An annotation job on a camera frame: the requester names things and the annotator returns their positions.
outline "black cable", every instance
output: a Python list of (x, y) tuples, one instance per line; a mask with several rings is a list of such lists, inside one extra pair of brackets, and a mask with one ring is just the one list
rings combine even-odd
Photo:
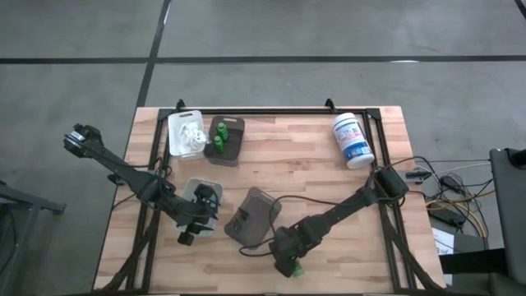
[(120, 204), (122, 204), (123, 202), (129, 200), (130, 198), (134, 197), (135, 195), (137, 195), (137, 194), (136, 194), (136, 193), (133, 193), (133, 194), (131, 194), (129, 197), (126, 197), (125, 199), (119, 201), (118, 203), (116, 203), (115, 205), (113, 205), (112, 210), (115, 210), (115, 208), (116, 208), (118, 205), (120, 205)]
[(394, 166), (394, 165), (401, 164), (401, 163), (406, 162), (406, 161), (408, 161), (408, 160), (415, 160), (415, 159), (422, 160), (423, 162), (425, 162), (425, 163), (427, 164), (427, 166), (429, 167), (429, 169), (431, 170), (432, 173), (436, 173), (436, 172), (435, 172), (435, 169), (433, 168), (433, 166), (431, 165), (431, 163), (430, 163), (425, 157), (423, 157), (423, 156), (418, 156), (418, 155), (415, 155), (415, 156), (413, 156), (413, 157), (408, 157), (408, 158), (406, 158), (406, 159), (404, 159), (404, 160), (399, 160), (399, 161), (397, 161), (397, 162), (395, 162), (395, 163), (393, 163), (393, 164), (389, 164), (389, 165), (385, 166), (384, 168), (390, 168), (390, 167), (392, 167), (392, 166)]
[(487, 162), (487, 161), (490, 161), (489, 159), (474, 159), (474, 160), (428, 160), (430, 163), (432, 162), (470, 162), (470, 161), (473, 161), (473, 162)]
[(426, 198), (428, 198), (428, 196), (426, 195), (426, 193), (424, 193), (424, 192), (420, 192), (420, 191), (418, 191), (418, 190), (409, 190), (409, 192), (422, 194), (424, 200), (425, 200)]
[[(475, 194), (473, 196), (473, 199), (477, 198), (477, 196), (481, 195), (482, 191), (484, 189), (486, 189), (486, 187), (489, 186), (489, 184), (491, 184), (491, 181), (493, 181), (493, 179), (488, 181), (488, 183), (477, 194)], [(484, 228), (486, 229), (486, 237), (489, 238), (489, 236), (490, 236), (490, 229), (487, 227), (486, 218), (484, 217), (484, 213), (482, 213), (480, 208), (481, 208), (481, 206), (477, 203), (477, 211), (480, 213), (480, 217), (482, 218), (482, 222), (484, 223)]]
[(487, 180), (486, 182), (479, 183), (479, 184), (469, 184), (469, 185), (464, 185), (464, 187), (477, 187), (477, 186), (482, 186), (482, 185), (486, 185), (487, 183), (491, 183), (491, 181), (493, 181), (493, 178)]
[(3, 264), (2, 269), (0, 269), (0, 275), (6, 270), (7, 265), (15, 255), (16, 246), (18, 245), (18, 237), (16, 235), (16, 225), (15, 225), (15, 216), (13, 215), (13, 211), (11, 207), (7, 206), (7, 209), (9, 210), (9, 216), (11, 217), (11, 227), (13, 232), (13, 247), (11, 249), (11, 253), (9, 254), (9, 257), (7, 258), (6, 262)]
[(306, 200), (306, 201), (312, 201), (312, 202), (321, 203), (321, 204), (324, 204), (324, 205), (332, 205), (332, 206), (351, 206), (351, 205), (348, 205), (348, 204), (332, 202), (332, 201), (320, 201), (320, 200), (317, 200), (317, 199), (314, 199), (314, 198), (302, 197), (302, 196), (297, 196), (297, 195), (284, 195), (284, 196), (278, 197), (278, 198), (276, 198), (274, 200), (274, 202), (272, 202), (272, 205), (270, 206), (270, 210), (269, 210), (270, 229), (272, 229), (272, 234), (274, 236), (276, 235), (276, 229), (274, 227), (274, 224), (272, 223), (272, 210), (274, 209), (274, 206), (275, 206), (276, 202), (278, 202), (279, 200), (284, 199), (284, 198), (297, 198), (297, 199), (303, 199), (303, 200)]
[(457, 207), (455, 204), (452, 204), (452, 206), (464, 217), (464, 221), (468, 221), (471, 226), (473, 226), (473, 228), (475, 229), (475, 231), (477, 232), (477, 235), (479, 237), (481, 237), (482, 235), (480, 234), (480, 231), (478, 230), (477, 226), (474, 224), (474, 222), (472, 222), (470, 219), (469, 219), (469, 214), (465, 214), (462, 212), (462, 210)]
[(262, 245), (264, 245), (265, 243), (268, 243), (270, 241), (274, 240), (274, 238), (268, 238), (266, 240), (264, 240), (263, 242), (261, 243), (257, 243), (255, 245), (251, 245), (251, 246), (245, 246), (245, 247), (240, 247), (239, 248), (239, 253), (245, 257), (265, 257), (265, 256), (269, 256), (269, 255), (272, 255), (272, 252), (266, 252), (266, 253), (262, 253), (262, 254), (249, 254), (249, 253), (245, 253), (243, 252), (244, 249), (251, 249), (251, 248), (258, 248)]

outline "dark gray tray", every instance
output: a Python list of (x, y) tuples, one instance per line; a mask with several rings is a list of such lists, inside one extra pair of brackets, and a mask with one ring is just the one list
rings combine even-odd
[[(261, 189), (250, 188), (247, 198), (224, 226), (224, 232), (244, 247), (261, 243), (270, 228), (269, 211), (274, 200)], [(280, 211), (281, 203), (278, 201), (274, 204), (270, 221), (274, 222)]]
[[(218, 153), (214, 148), (214, 137), (218, 135), (217, 125), (224, 123), (228, 130), (228, 140), (224, 143), (224, 153)], [(239, 152), (243, 143), (245, 133), (245, 121), (242, 118), (230, 116), (216, 116), (210, 124), (210, 140), (212, 143), (205, 147), (205, 157), (212, 164), (235, 167), (239, 164)]]

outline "blue label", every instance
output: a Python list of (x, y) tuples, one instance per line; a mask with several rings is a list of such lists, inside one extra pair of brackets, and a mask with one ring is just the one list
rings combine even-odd
[(345, 147), (344, 151), (345, 161), (350, 161), (354, 157), (371, 154), (371, 149), (367, 146), (366, 142), (359, 142), (352, 144), (351, 146)]

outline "bottle label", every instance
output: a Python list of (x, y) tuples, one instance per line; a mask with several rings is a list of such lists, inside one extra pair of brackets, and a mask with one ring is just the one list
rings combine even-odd
[(347, 123), (336, 130), (336, 139), (339, 148), (344, 154), (345, 161), (354, 157), (371, 154), (371, 149), (367, 145), (362, 129), (358, 123)]

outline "black metal table frame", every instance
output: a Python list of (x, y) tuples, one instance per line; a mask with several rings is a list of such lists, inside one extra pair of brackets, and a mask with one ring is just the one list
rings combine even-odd
[[(380, 152), (382, 155), (382, 159), (384, 161), (383, 165), (390, 164), (390, 156), (389, 151), (387, 149), (387, 141), (385, 139), (385, 132), (382, 124), (382, 118), (381, 118), (381, 111), (376, 108), (364, 108), (364, 109), (348, 109), (348, 108), (336, 108), (333, 101), (331, 99), (327, 99), (325, 102), (325, 106), (319, 107), (319, 108), (217, 108), (217, 109), (199, 109), (199, 108), (188, 108), (184, 104), (184, 102), (180, 99), (177, 103), (177, 106), (174, 109), (159, 109), (159, 112), (157, 114), (157, 120), (155, 124), (155, 131), (154, 131), (154, 139), (152, 142), (152, 147), (150, 151), (150, 159), (149, 163), (152, 164), (149, 169), (154, 170), (154, 163), (155, 160), (159, 157), (159, 145), (161, 142), (161, 136), (162, 136), (162, 129), (165, 122), (165, 119), (172, 113), (178, 113), (183, 111), (192, 111), (192, 110), (198, 110), (203, 114), (206, 115), (214, 115), (214, 114), (230, 114), (230, 115), (248, 115), (248, 114), (341, 114), (341, 113), (354, 113), (356, 115), (359, 115), (363, 118), (363, 128), (366, 133), (367, 142), (369, 143), (371, 150), (376, 155), (376, 148), (375, 148), (375, 142), (372, 138), (372, 128), (371, 128), (371, 120), (374, 120), (376, 123), (376, 130), (378, 132), (378, 140), (380, 142)], [(169, 154), (169, 141), (168, 141), (168, 133), (166, 134), (166, 142), (164, 143), (164, 153), (162, 155), (162, 163), (160, 164), (160, 168), (166, 168), (170, 161), (170, 154)], [(373, 164), (371, 166), (374, 168), (377, 165), (377, 160), (375, 159)], [(387, 206), (384, 204), (378, 205), (379, 211), (386, 213)], [(134, 237), (134, 247), (138, 244), (138, 242), (141, 240), (141, 237), (143, 233), (145, 232), (146, 228), (146, 216), (148, 211), (148, 206), (141, 204), (141, 208), (139, 210), (139, 216), (137, 220), (137, 226), (136, 226), (136, 233)], [(402, 212), (400, 210), (400, 207), (398, 205), (395, 205), (392, 207), (393, 209), (393, 216), (394, 216), (394, 222), (395, 222), (395, 228), (397, 229), (400, 237), (403, 239), (404, 243), (407, 244), (407, 236), (405, 233), (404, 228), (404, 220), (402, 219)], [(154, 214), (151, 217), (150, 223), (152, 224), (159, 224), (159, 217), (161, 213), (160, 211), (155, 211)], [(387, 215), (380, 214), (381, 217), (381, 223), (382, 226), (386, 223), (391, 223), (389, 219), (386, 219)], [(400, 282), (400, 276), (399, 276), (399, 270), (396, 265), (396, 257), (395, 257), (395, 249), (392, 241), (389, 237), (387, 237), (384, 233), (384, 240), (385, 240), (385, 250), (387, 255), (387, 263), (389, 265), (390, 270), (390, 278), (391, 278), (391, 284), (393, 289), (400, 289), (401, 282)], [(155, 247), (157, 242), (157, 228), (155, 229), (155, 234), (153, 238), (148, 242), (147, 251), (146, 251), (146, 258), (145, 258), (145, 266), (144, 266), (144, 272), (143, 277), (141, 281), (141, 287), (136, 288), (136, 275), (137, 275), (137, 265), (135, 264), (131, 269), (130, 273), (127, 276), (127, 281), (125, 284), (125, 289), (121, 290), (119, 292), (125, 293), (125, 294), (141, 294), (141, 293), (148, 293), (150, 289), (150, 281), (151, 281), (151, 273), (153, 269), (154, 259), (155, 259)], [(416, 280), (414, 277), (414, 273), (409, 267), (408, 263), (404, 261), (404, 272), (407, 278), (408, 282), (408, 288), (409, 289), (416, 289)]]

